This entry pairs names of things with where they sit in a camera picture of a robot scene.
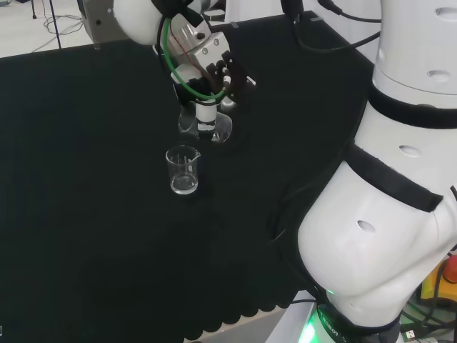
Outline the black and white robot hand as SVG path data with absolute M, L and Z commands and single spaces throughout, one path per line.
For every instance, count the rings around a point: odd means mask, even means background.
M 232 133 L 229 114 L 256 88 L 256 81 L 236 59 L 222 32 L 207 39 L 198 34 L 188 49 L 169 35 L 170 50 L 177 74 L 172 74 L 174 89 L 181 106 L 178 128 L 195 139 L 224 143 Z

